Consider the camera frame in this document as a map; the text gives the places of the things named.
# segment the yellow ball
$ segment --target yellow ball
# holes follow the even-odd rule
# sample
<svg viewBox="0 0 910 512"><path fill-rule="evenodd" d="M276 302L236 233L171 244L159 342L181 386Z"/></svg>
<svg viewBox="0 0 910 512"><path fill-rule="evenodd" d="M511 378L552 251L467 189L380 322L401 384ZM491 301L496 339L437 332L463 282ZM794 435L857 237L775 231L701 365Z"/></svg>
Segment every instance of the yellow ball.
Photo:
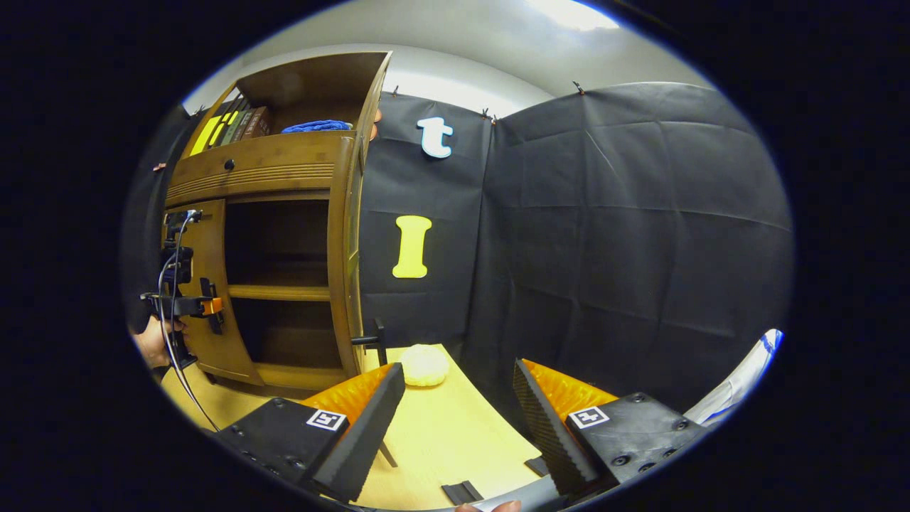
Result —
<svg viewBox="0 0 910 512"><path fill-rule="evenodd" d="M404 382L410 385L436 385L446 378L449 360L434 346L416 344L404 351L399 359L404 370Z"/></svg>

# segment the table surface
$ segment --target table surface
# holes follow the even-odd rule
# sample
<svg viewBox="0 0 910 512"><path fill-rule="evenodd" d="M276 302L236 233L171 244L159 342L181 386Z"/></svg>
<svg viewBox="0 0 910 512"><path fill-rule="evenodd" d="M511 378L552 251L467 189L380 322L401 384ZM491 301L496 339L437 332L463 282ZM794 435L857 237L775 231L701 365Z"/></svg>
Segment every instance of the table surface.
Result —
<svg viewBox="0 0 910 512"><path fill-rule="evenodd" d="M444 485L469 480L484 498L496 497L538 479L524 462L541 452L519 435L449 359L446 379L431 387L407 385L385 436L398 467L377 454L355 505L397 510L452 507ZM388 349L390 363L404 348ZM364 358L364 371L378 366L376 351ZM190 388L219 428L230 425L271 396L241 393L212 384L195 367L185 372ZM197 425L211 429L192 404L173 370L162 386Z"/></svg>

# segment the white cloth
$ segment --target white cloth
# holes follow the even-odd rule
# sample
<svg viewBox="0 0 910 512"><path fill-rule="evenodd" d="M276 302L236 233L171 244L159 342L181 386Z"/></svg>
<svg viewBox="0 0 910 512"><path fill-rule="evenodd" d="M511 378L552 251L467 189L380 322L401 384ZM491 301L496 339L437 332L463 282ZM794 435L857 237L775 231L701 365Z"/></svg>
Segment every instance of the white cloth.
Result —
<svg viewBox="0 0 910 512"><path fill-rule="evenodd" d="M762 378L783 338L784 333L777 329L765 333L726 380L689 409L685 416L702 426L722 420Z"/></svg>

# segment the white ceiling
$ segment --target white ceiling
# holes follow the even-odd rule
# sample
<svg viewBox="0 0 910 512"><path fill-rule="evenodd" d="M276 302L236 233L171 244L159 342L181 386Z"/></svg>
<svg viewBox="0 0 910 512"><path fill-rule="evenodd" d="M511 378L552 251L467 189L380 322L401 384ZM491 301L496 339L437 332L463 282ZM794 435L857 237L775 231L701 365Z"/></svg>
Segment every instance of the white ceiling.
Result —
<svg viewBox="0 0 910 512"><path fill-rule="evenodd" d="M525 0L355 0L290 26L241 58L248 66L288 52L347 43L415 46L461 56L555 97L575 92L572 80L585 89L643 81L711 87L667 50L628 28L577 31Z"/></svg>

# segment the black cable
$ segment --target black cable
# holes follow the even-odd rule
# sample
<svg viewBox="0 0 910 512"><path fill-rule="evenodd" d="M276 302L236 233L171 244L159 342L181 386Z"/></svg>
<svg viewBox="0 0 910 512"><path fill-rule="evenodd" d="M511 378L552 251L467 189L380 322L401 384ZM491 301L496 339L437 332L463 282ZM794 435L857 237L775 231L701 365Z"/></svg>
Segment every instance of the black cable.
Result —
<svg viewBox="0 0 910 512"><path fill-rule="evenodd" d="M159 316L163 317L164 309L165 309L164 301L162 299L164 297L164 290L163 290L164 276L165 276L165 272L167 271L168 264L170 264L170 262L172 260L174 261L174 287L171 290L171 316L170 316L172 333L174 332L174 329L175 329L174 312L177 308L177 269L179 269L179 266L180 266L180 258L179 258L180 244L183 241L183 231L186 229L187 223L191 219L192 215L194 215L195 213L196 213L195 210L187 211L187 217L183 220L183 225L180 227L180 233L177 236L177 249L175 250L174 254L170 258L167 259L167 261L165 262L164 268L162 268L161 273L158 274L158 309L160 311ZM208 420L208 422L212 424L212 427L217 432L220 429L217 427L217 425L215 425L215 422L212 420L212 418L210 418L208 416L205 409L202 408L202 404L199 403L199 401L196 399L196 396L193 394L193 391L189 388L189 382L187 381L187 378L183 375L183 370L180 369L180 364L177 361L177 351L176 351L176 347L174 346L174 342L173 342L172 338L167 335L167 330L165 329L165 325L164 325L164 318L162 318L161 320L162 320L162 322L160 322L161 334L165 337L165 344L167 346L167 351L170 354L171 363L174 365L174 373L177 375L177 379L183 385L183 388L187 392L187 395L189 395L190 400L192 400L193 403L196 404L196 407L198 407L199 412L202 413L202 415Z"/></svg>

